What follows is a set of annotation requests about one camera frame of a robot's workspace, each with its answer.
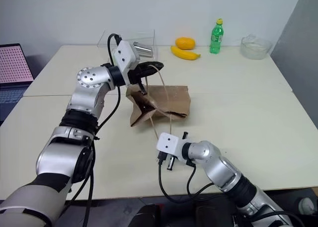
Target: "yellow banana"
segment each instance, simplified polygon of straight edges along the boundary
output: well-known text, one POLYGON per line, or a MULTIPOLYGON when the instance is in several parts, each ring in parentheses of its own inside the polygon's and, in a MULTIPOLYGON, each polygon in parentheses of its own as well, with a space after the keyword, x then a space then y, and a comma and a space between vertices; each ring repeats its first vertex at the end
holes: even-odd
POLYGON ((182 58, 182 59, 186 59, 186 60, 195 60, 201 56, 200 54, 196 54, 194 52, 181 50, 181 49, 177 48, 176 46, 171 46, 171 52, 175 56, 182 58))

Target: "wire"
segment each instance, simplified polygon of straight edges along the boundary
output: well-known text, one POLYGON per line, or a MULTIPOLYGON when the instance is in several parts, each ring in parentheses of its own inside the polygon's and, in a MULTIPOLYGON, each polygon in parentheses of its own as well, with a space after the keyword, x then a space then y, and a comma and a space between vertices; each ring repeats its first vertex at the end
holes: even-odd
MULTIPOLYGON (((91 148, 93 151, 93 159, 92 161, 95 163, 96 159, 96 152, 95 152, 95 144, 94 141, 91 144, 91 148)), ((89 212, 90 212, 90 207, 91 207, 91 200, 93 197, 93 189, 94 189, 94 171, 93 171, 93 166, 90 169, 90 182, 89 182, 89 193, 88 193, 88 199, 87 199, 87 205, 86 205, 86 210, 85 210, 85 216, 84 216, 84 221, 83 221, 83 227, 87 226, 88 223, 88 218, 89 218, 89 212)))
MULTIPOLYGON (((190 187, 189 186, 190 186, 190 182, 191 182, 191 180, 192 180, 192 178, 193 178, 193 176, 195 174, 196 169, 197 169, 197 167, 193 166, 193 171, 192 171, 192 173, 191 173, 191 175, 190 175, 190 177, 188 179, 188 182, 187 182, 187 193, 188 193, 188 196, 190 196, 190 197, 192 196, 192 194, 190 193, 190 187)), ((216 198, 216 197, 218 197, 220 195, 221 194, 216 194, 216 195, 208 196, 206 198, 196 198, 195 201, 210 201, 210 200, 212 200, 212 199, 214 199, 214 198, 216 198)))
POLYGON ((162 186, 162 182, 161 182, 161 166, 162 166, 162 163, 159 163, 158 164, 158 178, 159 178, 159 186, 160 186, 160 189, 162 191, 162 193, 164 194, 164 196, 170 200, 171 202, 173 203, 176 203, 176 204, 183 204, 183 203, 186 203, 186 202, 189 202, 189 201, 193 201, 195 200, 195 198, 201 194, 202 191, 204 191, 205 189, 207 189, 209 186, 212 186, 213 183, 209 183, 207 185, 205 185, 204 187, 202 187, 198 192, 196 192, 194 195, 192 195, 190 198, 186 199, 186 200, 183 200, 183 201, 179 201, 179 200, 176 200, 176 199, 173 199, 171 198, 167 193, 166 191, 164 190, 163 186, 162 186))
POLYGON ((107 118, 98 126, 97 130, 96 130, 96 134, 98 133, 98 131, 104 126, 104 124, 111 118, 111 116, 113 116, 113 114, 116 112, 116 110, 118 109, 119 103, 120 103, 120 87, 117 87, 118 90, 118 98, 117 98, 117 103, 115 108, 113 109, 113 111, 111 111, 111 113, 107 116, 107 118))
POLYGON ((264 218, 267 218, 267 217, 280 216, 280 215, 293 217, 299 223, 299 226, 305 227, 304 223, 302 222, 302 220, 298 216, 296 216, 294 213, 288 212, 288 211, 275 211, 275 212, 266 213, 264 215, 252 218, 252 219, 250 219, 250 221, 255 222, 255 221, 259 221, 259 220, 262 220, 264 218))
MULTIPOLYGON (((93 159, 91 161, 91 169, 92 170, 94 168, 94 165, 95 165, 95 146, 94 146, 94 149, 92 148, 92 151, 93 151, 93 159)), ((64 209, 62 210, 60 216, 62 216, 65 211, 72 205, 72 203, 75 201, 75 199, 79 196, 79 194, 81 193, 81 191, 83 190, 84 186, 86 185, 88 179, 90 177, 90 174, 87 175, 87 177, 85 178, 84 182, 82 183, 82 185, 80 186, 80 188, 78 189, 78 191, 76 192, 76 194, 73 196, 73 198, 67 203, 67 205, 65 205, 64 209)))
MULTIPOLYGON (((116 42, 117 39, 120 39, 120 36, 118 36, 115 33, 112 33, 109 35, 108 39, 107 39, 107 48, 108 48, 108 54, 109 54, 109 58, 110 61, 112 63, 112 65, 114 65, 114 61, 111 55, 111 51, 110 51, 110 39, 112 37, 115 37, 116 42)), ((113 116, 113 114, 116 112, 119 103, 120 103, 120 87, 117 87, 118 90, 118 99, 117 99, 117 103, 115 105, 115 108, 113 109, 113 111, 106 117, 106 119, 97 127, 95 135, 98 133, 98 131, 104 126, 104 124, 113 116)), ((93 168, 95 165, 95 145, 94 145, 94 141, 91 144, 91 149, 93 151, 93 159, 92 159, 92 163, 91 163, 91 170, 89 172, 89 175, 87 175, 87 177, 85 178, 84 182, 82 183, 82 185, 80 186, 80 188, 78 189, 78 191, 76 192, 76 194, 73 196, 73 198, 68 202, 68 204, 64 207, 64 209, 62 210, 61 215, 63 215, 65 213, 65 211, 72 205, 72 203, 75 201, 75 199, 79 196, 79 194, 81 193, 81 191, 83 190, 84 186, 86 185, 86 183, 88 182, 88 179, 90 179, 90 185, 89 185, 89 193, 88 193, 88 200, 87 200, 87 206, 86 206, 86 211, 85 211, 85 218, 84 218, 84 222, 83 222, 83 226, 87 226, 88 222, 88 217, 89 217, 89 212, 90 212, 90 206, 91 206, 91 200, 92 200, 92 193, 93 193, 93 186, 94 186, 94 175, 93 175, 93 168)))
MULTIPOLYGON (((166 94, 166 97, 167 97, 168 108, 170 108, 169 94, 168 94, 168 91, 167 91, 167 89, 166 89, 166 87, 165 87, 165 84, 164 84, 164 81, 163 81, 163 78, 162 78, 162 75, 161 75, 159 69, 158 69, 157 67, 155 67, 154 65, 148 65, 148 67, 152 67, 153 69, 155 69, 155 70, 158 72, 158 75, 160 76, 160 79, 161 79, 161 82, 162 82, 162 85, 163 85, 163 88, 164 88, 164 91, 165 91, 165 94, 166 94)), ((146 80, 147 96, 148 96, 149 98, 151 98, 151 96, 150 96, 150 91, 149 91, 150 89, 149 89, 149 87, 148 87, 148 78, 147 78, 147 76, 145 77, 145 80, 146 80)), ((163 112, 162 110, 160 110, 160 109, 158 109, 158 108, 157 108, 157 111, 158 111, 159 113, 162 113, 164 116, 166 115, 165 112, 163 112)), ((172 114, 170 114, 170 117, 169 117, 169 118, 170 118, 170 130, 169 130, 169 131, 170 131, 170 134, 171 134, 171 132, 172 132, 172 114)), ((157 131, 156 131, 155 124, 154 124, 154 121, 153 121, 152 116, 150 116, 150 121, 151 121, 151 125, 152 125, 152 127, 153 127, 153 129, 154 129, 155 136, 156 136, 157 139, 159 139, 159 136, 158 136, 158 133, 157 133, 157 131)))
POLYGON ((112 33, 108 36, 108 39, 107 39, 107 49, 108 49, 108 55, 109 55, 109 59, 110 59, 110 62, 112 65, 114 65, 114 61, 113 61, 113 57, 111 55, 111 51, 110 51, 110 40, 112 37, 115 37, 117 34, 116 33, 112 33))

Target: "clear plastic container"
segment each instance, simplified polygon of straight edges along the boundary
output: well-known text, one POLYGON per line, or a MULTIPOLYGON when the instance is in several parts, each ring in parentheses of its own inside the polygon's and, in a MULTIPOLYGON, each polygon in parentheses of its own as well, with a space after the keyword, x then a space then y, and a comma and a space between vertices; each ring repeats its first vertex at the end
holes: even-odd
MULTIPOLYGON (((158 59, 158 52, 155 46, 155 30, 154 29, 143 30, 143 31, 114 30, 114 32, 116 34, 119 34, 122 37, 122 39, 129 41, 131 44, 134 44, 134 42, 138 42, 139 44, 142 44, 145 47, 150 47, 152 49, 153 52, 151 57, 140 56, 141 62, 156 61, 158 59)), ((111 32, 104 31, 103 35, 101 36, 97 44, 97 47, 99 49, 99 52, 102 58, 104 59, 104 62, 110 61, 108 57, 108 49, 107 49, 107 39, 110 34, 111 32)), ((116 45, 115 39, 111 39, 110 50, 112 54, 115 51, 116 47, 117 45, 116 45)))
POLYGON ((248 35, 242 38, 240 45, 240 52, 246 58, 252 60, 261 60, 266 57, 266 54, 272 47, 270 41, 256 37, 255 35, 248 35))

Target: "gray wall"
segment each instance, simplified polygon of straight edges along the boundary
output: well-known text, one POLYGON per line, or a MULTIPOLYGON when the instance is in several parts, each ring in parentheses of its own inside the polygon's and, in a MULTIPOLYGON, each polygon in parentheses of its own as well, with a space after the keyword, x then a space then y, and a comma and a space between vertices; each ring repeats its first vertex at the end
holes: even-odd
POLYGON ((318 0, 298 1, 271 57, 318 127, 318 0))

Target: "plastic bottle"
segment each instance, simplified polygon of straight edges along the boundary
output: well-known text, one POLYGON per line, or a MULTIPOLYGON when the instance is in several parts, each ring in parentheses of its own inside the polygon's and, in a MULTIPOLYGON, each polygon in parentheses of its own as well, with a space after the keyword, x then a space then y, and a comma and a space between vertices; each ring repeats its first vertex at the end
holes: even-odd
POLYGON ((219 18, 217 20, 217 24, 212 30, 210 52, 213 54, 218 54, 220 52, 221 42, 224 34, 222 24, 223 20, 219 18))

